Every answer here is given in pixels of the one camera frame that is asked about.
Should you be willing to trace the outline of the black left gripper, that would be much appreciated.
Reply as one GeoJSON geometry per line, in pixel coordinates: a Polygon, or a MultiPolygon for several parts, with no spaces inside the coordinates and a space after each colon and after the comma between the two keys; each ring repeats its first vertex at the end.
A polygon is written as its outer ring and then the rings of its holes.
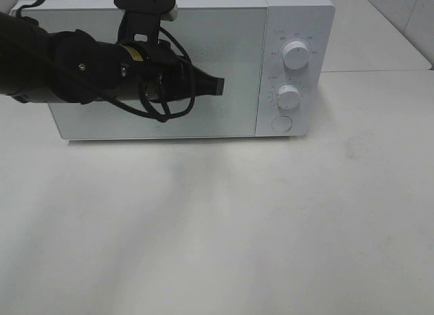
{"type": "Polygon", "coordinates": [[[224,78],[193,67],[185,49],[161,27],[161,16],[124,11],[117,45],[136,63],[142,92],[152,86],[157,103],[223,95],[224,78]]]}

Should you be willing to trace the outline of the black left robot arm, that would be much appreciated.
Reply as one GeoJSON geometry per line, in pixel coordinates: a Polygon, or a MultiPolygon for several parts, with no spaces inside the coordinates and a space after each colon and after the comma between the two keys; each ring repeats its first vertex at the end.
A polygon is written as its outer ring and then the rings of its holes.
{"type": "Polygon", "coordinates": [[[118,40],[107,43],[81,29],[50,33],[34,18],[1,15],[1,93],[20,103],[86,105],[106,101],[127,109],[138,99],[143,117],[155,105],[198,96],[220,96],[224,80],[197,68],[169,33],[146,40],[127,36],[128,17],[118,40]]]}

